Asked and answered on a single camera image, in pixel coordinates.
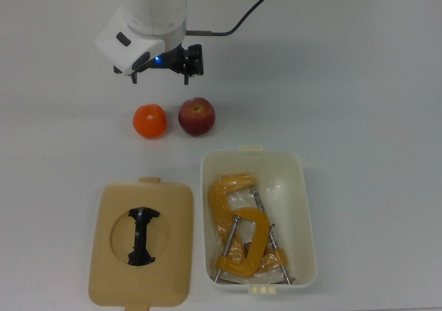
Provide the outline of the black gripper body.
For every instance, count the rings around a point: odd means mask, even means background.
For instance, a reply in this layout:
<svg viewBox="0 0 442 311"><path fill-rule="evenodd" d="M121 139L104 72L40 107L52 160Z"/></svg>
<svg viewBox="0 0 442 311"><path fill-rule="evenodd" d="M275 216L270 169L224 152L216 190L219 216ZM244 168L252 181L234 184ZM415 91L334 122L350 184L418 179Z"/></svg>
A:
<svg viewBox="0 0 442 311"><path fill-rule="evenodd" d="M145 67L146 69L162 68L172 70L175 73L183 73L185 71L184 49L179 45L173 50L152 58L145 64Z"/></svg>

